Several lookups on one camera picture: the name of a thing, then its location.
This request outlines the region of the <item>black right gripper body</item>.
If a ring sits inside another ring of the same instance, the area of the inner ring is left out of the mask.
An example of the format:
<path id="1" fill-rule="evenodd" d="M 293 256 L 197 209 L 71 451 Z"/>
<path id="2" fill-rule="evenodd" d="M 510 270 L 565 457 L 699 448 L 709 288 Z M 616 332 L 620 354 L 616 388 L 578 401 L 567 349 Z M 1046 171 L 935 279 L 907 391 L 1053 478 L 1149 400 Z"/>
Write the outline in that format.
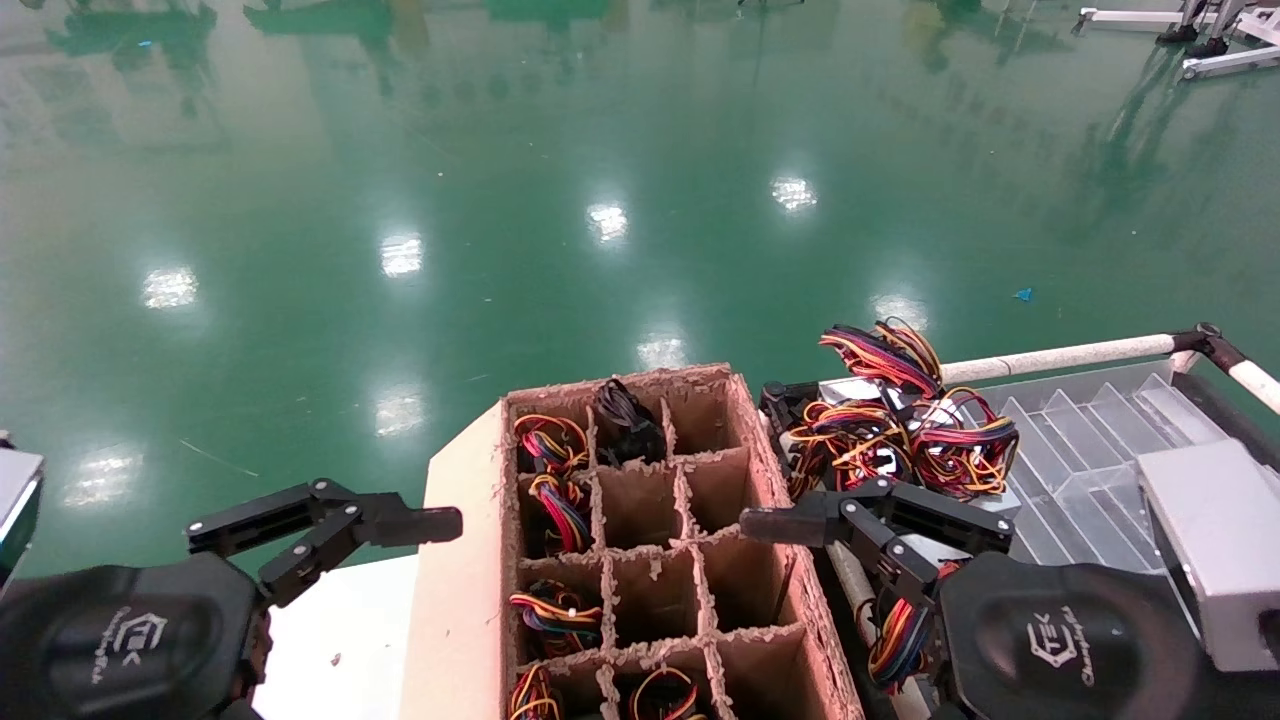
<path id="1" fill-rule="evenodd" d="M 940 692 L 968 719 L 1201 719 L 1204 651 L 1165 577 L 984 553 L 938 585 Z"/>

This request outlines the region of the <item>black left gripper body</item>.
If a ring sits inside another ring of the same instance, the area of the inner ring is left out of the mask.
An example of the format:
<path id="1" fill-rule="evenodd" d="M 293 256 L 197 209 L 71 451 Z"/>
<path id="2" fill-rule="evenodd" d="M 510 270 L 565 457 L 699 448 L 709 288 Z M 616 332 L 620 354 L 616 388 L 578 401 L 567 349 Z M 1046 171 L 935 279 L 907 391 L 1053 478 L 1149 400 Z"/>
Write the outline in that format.
<path id="1" fill-rule="evenodd" d="M 253 719 L 273 646 L 256 583 L 210 553 L 14 582 L 5 719 Z"/>

